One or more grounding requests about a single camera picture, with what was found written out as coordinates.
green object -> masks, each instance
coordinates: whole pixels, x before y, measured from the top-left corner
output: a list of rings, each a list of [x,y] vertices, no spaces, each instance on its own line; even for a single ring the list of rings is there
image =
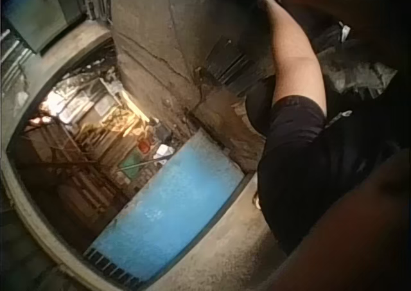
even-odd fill
[[[133,150],[130,151],[130,153],[126,156],[126,158],[119,164],[119,168],[126,168],[129,166],[132,166],[134,164],[138,164],[141,162],[141,156],[139,153],[139,150],[134,148]],[[140,171],[140,167],[136,166],[135,168],[129,168],[126,170],[122,170],[124,174],[130,179],[134,180]]]

black shirt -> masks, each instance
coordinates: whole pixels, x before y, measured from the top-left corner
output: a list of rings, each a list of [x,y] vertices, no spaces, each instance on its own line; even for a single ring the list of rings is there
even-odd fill
[[[409,93],[398,74],[381,96],[328,124],[309,98],[287,96],[275,103],[258,166],[258,193],[287,254],[334,202],[409,147]]]

person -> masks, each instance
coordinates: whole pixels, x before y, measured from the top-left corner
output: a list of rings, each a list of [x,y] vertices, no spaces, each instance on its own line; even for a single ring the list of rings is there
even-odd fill
[[[289,255],[273,290],[405,290],[408,37],[381,0],[260,1],[272,31],[275,88],[262,129],[258,195],[265,220]],[[327,123],[319,61],[283,8],[287,3],[332,13],[368,39],[375,55],[398,69],[387,90]]]

red object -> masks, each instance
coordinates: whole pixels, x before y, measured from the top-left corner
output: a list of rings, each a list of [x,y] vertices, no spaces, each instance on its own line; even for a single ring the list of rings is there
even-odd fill
[[[138,144],[139,150],[143,154],[147,154],[150,151],[150,144],[147,140],[140,140]]]

crack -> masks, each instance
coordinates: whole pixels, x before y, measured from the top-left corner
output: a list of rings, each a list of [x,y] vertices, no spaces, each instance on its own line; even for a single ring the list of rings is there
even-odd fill
[[[132,42],[133,44],[137,45],[139,48],[143,49],[145,52],[147,52],[151,57],[153,57],[154,59],[158,60],[159,62],[162,62],[164,65],[166,65],[168,67],[168,69],[170,71],[172,71],[173,73],[175,73],[176,75],[180,76],[181,78],[185,79],[185,81],[190,82],[190,80],[185,77],[183,74],[181,74],[180,72],[176,71],[174,69],[173,66],[170,65],[170,63],[167,62],[167,60],[165,60],[162,57],[159,57],[155,54],[153,54],[150,50],[148,50],[147,48],[145,48],[143,45],[141,45],[140,43],[138,43],[137,41],[135,41],[134,39],[132,39],[131,37],[127,36],[124,33],[121,33],[120,31],[116,31],[116,33],[118,33],[119,36],[123,37],[126,40],[129,40],[130,42]]]
[[[141,63],[138,59],[136,59],[136,57],[133,56],[133,55],[131,54],[131,52],[129,52],[128,50],[126,50],[126,49],[124,49],[124,48],[121,48],[121,50],[122,50],[127,56],[129,56],[131,59],[133,59],[134,61],[136,61],[147,73],[150,74],[151,77],[153,77],[154,79],[156,79],[156,80],[168,91],[168,88],[167,88],[167,86],[164,84],[164,82],[161,81],[160,78],[158,78],[155,74],[153,74],[147,67],[145,67],[143,63]]]

